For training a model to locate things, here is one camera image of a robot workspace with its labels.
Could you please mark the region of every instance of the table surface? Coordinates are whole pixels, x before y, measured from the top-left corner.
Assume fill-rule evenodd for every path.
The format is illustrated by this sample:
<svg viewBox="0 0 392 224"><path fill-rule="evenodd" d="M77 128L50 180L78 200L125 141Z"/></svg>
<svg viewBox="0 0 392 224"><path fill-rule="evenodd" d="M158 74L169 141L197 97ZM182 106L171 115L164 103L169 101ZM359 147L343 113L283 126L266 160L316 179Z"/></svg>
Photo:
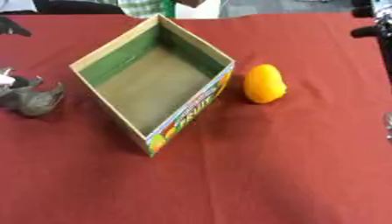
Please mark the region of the table surface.
<svg viewBox="0 0 392 224"><path fill-rule="evenodd" d="M96 104L68 65L140 20L14 17L0 67L67 86L40 119L0 113L0 222L380 224L392 222L390 85L370 24L346 13L178 21L238 63L227 90L154 158ZM288 94L248 103L242 77L276 65Z"/></svg>

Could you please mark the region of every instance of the orange fruit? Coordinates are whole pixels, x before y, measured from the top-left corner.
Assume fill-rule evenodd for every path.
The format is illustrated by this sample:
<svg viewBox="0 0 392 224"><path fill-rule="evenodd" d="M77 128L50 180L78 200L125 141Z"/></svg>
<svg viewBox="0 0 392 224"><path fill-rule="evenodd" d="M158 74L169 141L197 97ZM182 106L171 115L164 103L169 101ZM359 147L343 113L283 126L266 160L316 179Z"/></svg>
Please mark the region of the orange fruit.
<svg viewBox="0 0 392 224"><path fill-rule="evenodd" d="M267 103L284 96L287 86L274 66L260 65L246 74L243 88L252 102Z"/></svg>

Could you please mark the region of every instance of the box bottom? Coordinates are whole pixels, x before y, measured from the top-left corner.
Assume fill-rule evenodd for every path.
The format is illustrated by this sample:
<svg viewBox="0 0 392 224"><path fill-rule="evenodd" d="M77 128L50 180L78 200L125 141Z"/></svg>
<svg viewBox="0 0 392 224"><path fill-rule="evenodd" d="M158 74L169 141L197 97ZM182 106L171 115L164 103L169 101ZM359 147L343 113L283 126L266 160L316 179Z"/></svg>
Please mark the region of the box bottom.
<svg viewBox="0 0 392 224"><path fill-rule="evenodd" d="M210 79L159 45L96 90L147 136Z"/></svg>

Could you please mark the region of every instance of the printed fruit label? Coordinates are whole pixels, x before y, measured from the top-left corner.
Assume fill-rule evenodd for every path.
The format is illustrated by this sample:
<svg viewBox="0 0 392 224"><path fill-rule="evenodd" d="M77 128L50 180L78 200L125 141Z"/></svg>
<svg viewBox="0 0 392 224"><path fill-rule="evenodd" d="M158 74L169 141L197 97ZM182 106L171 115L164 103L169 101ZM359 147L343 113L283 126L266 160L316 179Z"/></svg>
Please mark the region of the printed fruit label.
<svg viewBox="0 0 392 224"><path fill-rule="evenodd" d="M228 84L233 66L233 64L230 64L226 67L220 75L205 85L184 106L147 136L147 144L149 145L151 156L157 153L169 139L179 133L201 110L214 101L216 96Z"/></svg>

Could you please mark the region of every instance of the open cardboard box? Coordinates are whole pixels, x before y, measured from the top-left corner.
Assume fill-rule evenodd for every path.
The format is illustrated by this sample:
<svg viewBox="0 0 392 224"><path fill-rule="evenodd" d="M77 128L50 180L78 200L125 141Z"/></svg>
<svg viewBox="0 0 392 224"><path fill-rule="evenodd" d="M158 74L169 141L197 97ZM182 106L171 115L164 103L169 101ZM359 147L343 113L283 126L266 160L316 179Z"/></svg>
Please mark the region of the open cardboard box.
<svg viewBox="0 0 392 224"><path fill-rule="evenodd" d="M234 61L156 15L71 65L153 156L228 83Z"/></svg>

